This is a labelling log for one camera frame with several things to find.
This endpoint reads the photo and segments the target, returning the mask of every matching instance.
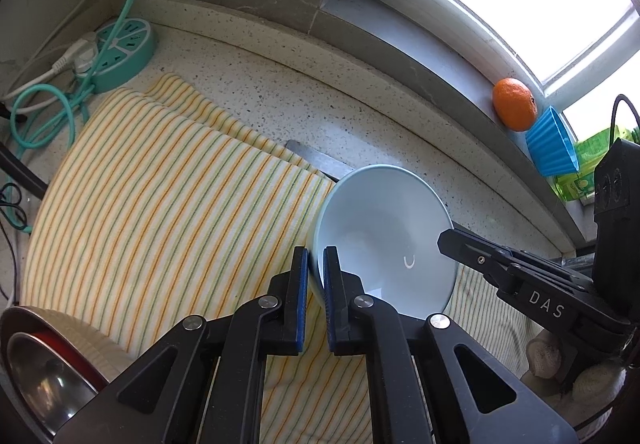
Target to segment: teal power strip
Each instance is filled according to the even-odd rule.
[[[113,26],[110,23],[96,31],[98,50],[103,48]],[[148,21],[125,19],[92,76],[94,93],[108,92],[129,81],[149,63],[155,48],[156,37]],[[76,74],[76,78],[82,82],[85,74]]]

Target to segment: green packaging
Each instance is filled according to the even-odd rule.
[[[628,129],[618,125],[615,126],[613,136],[633,142],[637,137]],[[609,150],[609,128],[577,142],[574,147],[578,163],[580,163],[580,171],[554,177],[554,191],[565,202],[577,200],[593,193],[593,170]]]

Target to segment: light blue bowl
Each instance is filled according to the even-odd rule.
[[[525,138],[533,164],[543,177],[578,171],[580,166],[571,137],[552,106],[538,118]]]
[[[444,205],[417,175],[381,164],[352,171],[327,195],[308,233],[310,288],[324,305],[322,253],[336,246],[341,269],[359,276],[367,294],[414,318],[442,312],[458,270],[438,250],[450,228]]]

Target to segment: electrical cord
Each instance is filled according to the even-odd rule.
[[[20,233],[18,231],[14,231],[14,255],[14,293],[9,296],[7,307],[20,304]]]
[[[97,53],[97,56],[95,56],[94,61],[92,62],[89,70],[86,72],[86,76],[82,80],[81,84],[73,92],[71,96],[66,95],[64,92],[62,92],[61,90],[59,90],[58,88],[52,85],[42,84],[42,83],[31,85],[28,88],[25,88],[20,93],[20,95],[18,95],[17,99],[15,100],[14,106],[11,109],[11,114],[9,117],[10,130],[11,130],[12,136],[14,137],[16,143],[18,144],[18,151],[16,153],[16,157],[18,159],[22,158],[25,150],[34,150],[36,148],[43,148],[44,146],[49,144],[60,132],[60,130],[64,128],[66,124],[68,124],[68,127],[69,127],[69,137],[68,137],[67,147],[70,148],[72,146],[72,144],[76,139],[74,111],[79,110],[82,115],[82,119],[84,120],[85,123],[87,122],[89,118],[89,112],[84,102],[93,93],[95,88],[94,85],[91,83],[91,79],[96,69],[102,62],[104,55],[108,50],[109,45],[111,45],[111,42],[113,41],[113,39],[120,32],[122,23],[127,17],[127,14],[129,13],[129,10],[131,8],[131,5],[133,4],[133,1],[134,0],[125,0],[124,5],[122,6],[122,10],[118,15],[118,18],[113,28],[111,29],[109,36],[105,40],[100,51]],[[36,132],[34,132],[33,134],[30,134],[30,129],[33,126],[33,123],[36,121],[36,119],[44,109],[44,107],[41,107],[41,109],[39,109],[36,112],[36,114],[33,114],[29,118],[29,120],[26,122],[26,124],[22,128],[22,131],[18,132],[17,116],[18,114],[21,113],[22,110],[26,110],[26,108],[20,109],[20,104],[25,99],[27,99],[31,94],[41,90],[50,92],[54,95],[54,97],[51,100],[45,101],[47,103],[46,106],[52,103],[53,99],[55,99],[62,103],[63,110],[57,113],[53,118],[45,122],[45,124],[43,124],[39,129],[37,129]],[[19,219],[14,220],[14,218],[12,217],[12,209],[8,209],[7,214],[8,214],[8,220],[12,223],[12,226],[20,225],[18,223]],[[31,226],[25,226],[21,229],[21,231],[25,233],[31,233]]]
[[[47,50],[47,51],[45,51],[45,52],[41,52],[39,56],[37,56],[37,57],[33,58],[33,60],[31,60],[31,62],[30,62],[30,63],[28,63],[28,65],[27,65],[27,64],[25,64],[25,65],[23,66],[23,68],[26,68],[27,66],[30,66],[31,64],[35,63],[36,61],[40,61],[41,59],[44,59],[44,58],[46,58],[46,57],[50,56],[50,55],[51,55],[51,54],[53,54],[53,53],[59,52],[59,51],[61,51],[62,49],[66,50],[66,49],[68,49],[70,46],[71,46],[71,43],[67,43],[67,44],[64,44],[64,45],[59,45],[59,46],[57,46],[57,47],[53,47],[53,48],[51,48],[51,49],[48,49],[48,50]],[[14,78],[14,80],[13,80],[13,81],[11,82],[11,84],[9,85],[9,88],[11,88],[11,87],[13,87],[13,86],[14,86],[15,82],[19,79],[19,77],[23,74],[23,72],[24,72],[24,71],[20,72],[20,74],[19,74],[17,77],[15,77],[15,78]]]
[[[638,116],[638,111],[636,110],[636,107],[625,94],[618,94],[615,101],[613,101],[613,111],[611,112],[611,127],[609,129],[609,147],[610,148],[611,148],[611,145],[613,144],[613,134],[614,134],[614,129],[616,127],[616,114],[618,112],[618,105],[620,104],[620,101],[625,101],[629,109],[631,109],[631,113],[634,114],[634,117],[636,118],[636,124],[638,125],[638,127],[640,127],[640,116]]]
[[[33,85],[37,85],[43,81],[50,80],[52,77],[57,76],[61,72],[65,71],[66,68],[71,65],[77,58],[82,56],[87,56],[89,59],[95,56],[97,53],[98,47],[96,45],[96,36],[95,32],[89,32],[87,34],[83,34],[79,39],[73,42],[69,47],[66,48],[65,53],[60,56],[60,58],[53,63],[51,69],[45,72],[43,75],[38,76],[37,78],[29,81],[28,83],[23,84],[21,87],[16,88],[12,92],[9,92],[7,95],[0,98],[0,101],[7,101],[19,94],[23,93],[28,88]],[[45,103],[38,103],[34,106],[30,106],[28,108],[18,108],[16,110],[17,114],[25,114],[28,112],[33,112],[35,110],[39,110],[41,108],[46,108],[51,103],[55,102],[55,98],[53,100],[46,101]],[[9,111],[13,108],[17,108],[14,103],[13,106],[9,107]]]
[[[15,190],[18,193],[18,198],[16,201],[12,201],[12,191]],[[9,191],[9,196],[6,197],[4,193]],[[0,214],[6,219],[7,222],[11,225],[12,228],[15,228],[19,231],[23,230],[27,226],[27,213],[24,212],[24,209],[20,206],[22,202],[22,191],[15,185],[13,182],[7,182],[2,188],[0,188]],[[9,208],[15,212],[15,217],[18,221],[14,221],[8,214],[5,208]]]
[[[60,23],[51,31],[51,33],[46,37],[46,39],[41,43],[41,45],[35,50],[35,52],[31,55],[31,57],[25,62],[25,64],[22,66],[22,68],[18,71],[18,73],[15,75],[15,77],[12,79],[11,83],[9,83],[9,86],[7,87],[7,91],[11,90],[11,88],[18,82],[18,80],[20,79],[20,77],[25,73],[25,71],[31,66],[31,64],[36,61],[37,56],[40,54],[40,52],[42,52],[42,50],[44,49],[44,47],[47,46],[47,44],[60,32],[60,30],[75,16],[76,12],[78,12],[78,10],[84,5],[84,3],[87,0],[80,0],[78,2],[78,4],[60,21]],[[45,79],[42,79],[41,81],[34,81],[33,84],[37,84],[37,83],[41,83],[45,81]],[[2,98],[2,100],[4,101],[5,99],[10,99],[9,96],[12,97],[11,94],[13,95],[17,95],[19,92],[8,92],[8,95],[5,98]]]
[[[22,195],[20,194],[20,199],[18,200],[18,203],[14,203],[14,202],[7,202],[4,198],[4,192],[5,190],[9,187],[13,187],[16,188],[18,190],[18,193],[20,194],[20,188],[18,188],[15,184],[13,183],[7,183],[5,184],[2,189],[0,189],[0,196],[2,197],[1,202],[0,202],[0,212],[2,212],[2,214],[4,215],[4,218],[7,219],[7,221],[9,223],[11,223],[11,221],[8,219],[7,215],[4,213],[4,208],[9,206],[12,208],[15,208],[16,210],[20,210],[22,212],[22,215],[24,216],[24,221],[25,221],[25,225],[26,225],[26,214],[24,213],[24,210],[18,205],[20,203],[20,200],[22,199]],[[9,246],[9,250],[11,251],[11,258],[12,261],[14,262],[14,287],[11,293],[11,296],[8,296],[7,293],[2,289],[2,286],[0,286],[0,294],[2,294],[2,296],[4,296],[4,299],[7,300],[9,302],[9,305],[17,305],[17,284],[18,284],[18,260],[15,256],[15,251],[14,251],[14,246],[12,245],[11,241],[9,240],[9,235],[6,234],[6,230],[4,229],[4,225],[2,224],[2,222],[0,221],[0,230],[2,230],[2,234],[4,235],[4,239],[7,242],[7,245]]]

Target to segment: metal screw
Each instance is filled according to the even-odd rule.
[[[262,296],[258,300],[258,305],[260,305],[263,309],[271,309],[273,307],[278,306],[278,298],[275,296]]]
[[[202,318],[195,314],[182,320],[182,326],[187,330],[197,330],[202,326]]]
[[[451,320],[444,314],[434,314],[429,319],[429,323],[431,323],[431,326],[433,326],[434,328],[445,329],[449,325],[451,325]]]
[[[367,309],[373,305],[373,298],[371,296],[367,296],[366,294],[362,294],[353,298],[353,303],[356,305],[356,307]]]

